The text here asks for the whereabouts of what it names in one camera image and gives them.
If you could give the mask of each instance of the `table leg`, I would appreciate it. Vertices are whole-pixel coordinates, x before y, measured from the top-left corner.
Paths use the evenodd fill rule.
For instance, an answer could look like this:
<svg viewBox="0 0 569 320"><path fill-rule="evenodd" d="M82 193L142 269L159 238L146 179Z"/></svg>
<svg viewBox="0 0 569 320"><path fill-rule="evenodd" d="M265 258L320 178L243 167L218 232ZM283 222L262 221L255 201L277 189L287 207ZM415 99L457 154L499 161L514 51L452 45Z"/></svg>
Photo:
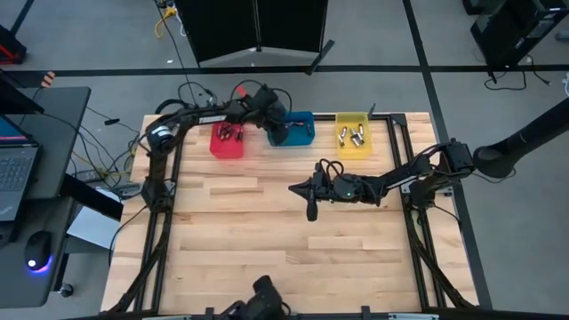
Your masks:
<svg viewBox="0 0 569 320"><path fill-rule="evenodd" d="M101 192L87 186L81 180L66 174L61 186L63 196L71 196L79 203L84 204L96 212L100 212L109 218L121 220L123 205Z"/></svg>

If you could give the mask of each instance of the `red object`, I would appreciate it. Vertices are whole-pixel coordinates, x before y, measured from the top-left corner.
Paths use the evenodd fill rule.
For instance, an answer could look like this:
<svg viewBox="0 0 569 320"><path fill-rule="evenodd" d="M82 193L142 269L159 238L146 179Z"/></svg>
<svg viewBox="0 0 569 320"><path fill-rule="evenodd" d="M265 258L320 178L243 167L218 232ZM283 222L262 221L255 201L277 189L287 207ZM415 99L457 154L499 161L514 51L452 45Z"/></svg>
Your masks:
<svg viewBox="0 0 569 320"><path fill-rule="evenodd" d="M245 89L243 89L243 86L242 86L242 85L239 85L239 86L237 87L237 93L239 93L239 95L240 95L241 97L244 97L244 96L247 95L247 92L245 92Z"/></svg>
<svg viewBox="0 0 569 320"><path fill-rule="evenodd" d="M231 136L227 140L222 140L218 136L218 129L226 123L217 123L212 126L212 139L210 141L210 152L218 159L238 159L243 157L243 139L237 140ZM243 132L241 124L232 124L234 135Z"/></svg>

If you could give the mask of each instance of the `power strip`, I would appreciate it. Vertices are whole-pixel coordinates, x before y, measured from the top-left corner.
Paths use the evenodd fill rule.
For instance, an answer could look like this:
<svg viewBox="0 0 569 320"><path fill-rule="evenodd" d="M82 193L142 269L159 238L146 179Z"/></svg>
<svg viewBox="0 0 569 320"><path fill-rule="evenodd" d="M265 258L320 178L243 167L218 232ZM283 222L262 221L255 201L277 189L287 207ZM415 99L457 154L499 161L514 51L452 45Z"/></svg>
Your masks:
<svg viewBox="0 0 569 320"><path fill-rule="evenodd" d="M105 173L97 174L94 170L88 170L84 172L78 172L76 178L84 183L93 183L103 181L100 177L107 178Z"/></svg>

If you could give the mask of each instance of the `wooden table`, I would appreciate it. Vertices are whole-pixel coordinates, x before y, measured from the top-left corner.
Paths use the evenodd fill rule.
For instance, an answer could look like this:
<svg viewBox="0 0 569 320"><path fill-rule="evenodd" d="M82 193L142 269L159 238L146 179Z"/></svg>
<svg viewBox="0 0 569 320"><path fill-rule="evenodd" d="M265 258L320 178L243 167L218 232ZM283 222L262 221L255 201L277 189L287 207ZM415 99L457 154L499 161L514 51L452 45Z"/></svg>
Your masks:
<svg viewBox="0 0 569 320"><path fill-rule="evenodd" d="M406 117L415 153L436 143L428 113ZM146 116L144 125L154 119ZM343 161L347 172L381 175L394 168L385 121L372 121L371 130L373 155L365 161ZM421 310L399 192L390 192L380 208L320 203L318 221L307 222L306 201L288 191L289 185L312 175L320 158L337 159L334 121L317 122L316 131L307 148L272 148L263 130L248 125L244 158L225 161L209 152L211 126L188 133L161 315L201 315L206 307L220 313L235 300L250 299L252 283L262 275L271 276L293 312L358 313L363 305L372 312ZM398 141L406 162L401 136ZM142 182L147 174L148 159L139 148L132 181ZM143 205L141 198L128 201L122 222ZM437 196L437 205L453 212L449 197ZM465 299L476 304L456 220L437 209L428 214L439 266ZM147 225L144 212L119 234L101 309L113 306L139 272ZM434 305L431 276L423 269ZM153 283L151 275L146 308Z"/></svg>

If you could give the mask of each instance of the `black panel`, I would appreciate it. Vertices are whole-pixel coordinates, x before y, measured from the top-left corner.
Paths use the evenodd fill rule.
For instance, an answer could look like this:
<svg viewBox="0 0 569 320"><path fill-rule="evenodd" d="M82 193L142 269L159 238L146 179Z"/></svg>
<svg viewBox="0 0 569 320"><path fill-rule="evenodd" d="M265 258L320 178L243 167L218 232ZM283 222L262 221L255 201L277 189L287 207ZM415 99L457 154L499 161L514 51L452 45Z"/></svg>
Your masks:
<svg viewBox="0 0 569 320"><path fill-rule="evenodd" d="M257 45L252 0L176 0L198 62Z"/></svg>
<svg viewBox="0 0 569 320"><path fill-rule="evenodd" d="M320 52L328 0L258 0L262 46Z"/></svg>

